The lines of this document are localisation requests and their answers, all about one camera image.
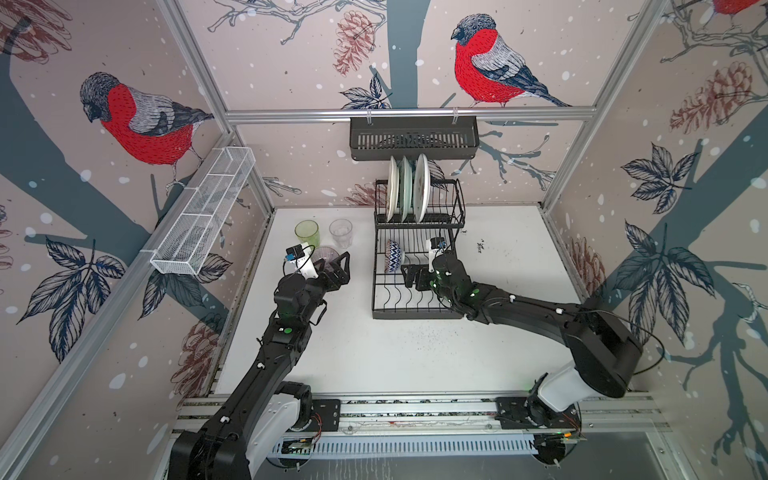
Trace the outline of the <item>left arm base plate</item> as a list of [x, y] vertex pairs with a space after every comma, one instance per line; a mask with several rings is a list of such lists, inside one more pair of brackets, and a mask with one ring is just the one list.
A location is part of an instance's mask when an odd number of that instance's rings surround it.
[[287, 426], [286, 434], [309, 435], [337, 432], [341, 420], [341, 400], [336, 398], [290, 398], [289, 411], [296, 411], [296, 418]]

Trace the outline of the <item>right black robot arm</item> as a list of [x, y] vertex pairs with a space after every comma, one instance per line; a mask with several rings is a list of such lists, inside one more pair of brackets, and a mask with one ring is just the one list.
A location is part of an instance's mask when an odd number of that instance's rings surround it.
[[431, 291], [449, 310], [485, 325], [503, 325], [557, 341], [571, 360], [543, 374], [523, 403], [525, 419], [548, 426], [556, 414], [591, 396], [620, 399], [641, 357], [636, 336], [611, 313], [553, 303], [473, 281], [455, 252], [434, 251], [426, 264], [402, 266], [405, 284]]

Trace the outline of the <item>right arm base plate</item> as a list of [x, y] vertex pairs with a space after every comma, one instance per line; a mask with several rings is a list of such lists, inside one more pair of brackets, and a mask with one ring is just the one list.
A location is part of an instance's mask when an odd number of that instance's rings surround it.
[[574, 405], [557, 412], [543, 402], [527, 397], [497, 397], [495, 419], [503, 430], [523, 429], [573, 429], [581, 427]]

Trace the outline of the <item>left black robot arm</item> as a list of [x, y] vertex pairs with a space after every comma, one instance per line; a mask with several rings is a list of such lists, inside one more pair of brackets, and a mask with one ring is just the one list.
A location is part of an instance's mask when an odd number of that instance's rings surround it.
[[311, 387], [285, 378], [306, 350], [316, 310], [327, 310], [325, 294], [349, 283], [349, 260], [345, 252], [326, 267], [307, 257], [314, 278], [295, 271], [280, 279], [256, 359], [216, 413], [175, 440], [169, 479], [252, 479], [289, 429], [311, 422]]

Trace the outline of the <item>clear drinking glass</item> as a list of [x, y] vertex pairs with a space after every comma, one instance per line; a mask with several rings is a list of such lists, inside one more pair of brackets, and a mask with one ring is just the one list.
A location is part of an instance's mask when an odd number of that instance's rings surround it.
[[334, 243], [342, 250], [352, 245], [353, 224], [346, 218], [335, 219], [329, 225], [329, 232]]

